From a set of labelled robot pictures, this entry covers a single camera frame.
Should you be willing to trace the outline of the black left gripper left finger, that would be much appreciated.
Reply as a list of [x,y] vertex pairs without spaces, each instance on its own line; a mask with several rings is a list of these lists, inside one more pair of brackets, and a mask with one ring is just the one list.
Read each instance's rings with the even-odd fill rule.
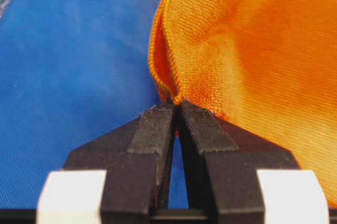
[[168,204],[175,106],[167,101],[72,150],[49,173],[37,223],[149,223]]

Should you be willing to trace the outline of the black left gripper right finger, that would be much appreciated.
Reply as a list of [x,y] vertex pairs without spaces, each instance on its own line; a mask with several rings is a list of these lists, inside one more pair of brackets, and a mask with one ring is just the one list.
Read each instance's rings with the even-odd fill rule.
[[180,133],[189,205],[216,223],[328,223],[315,173],[292,153],[184,101]]

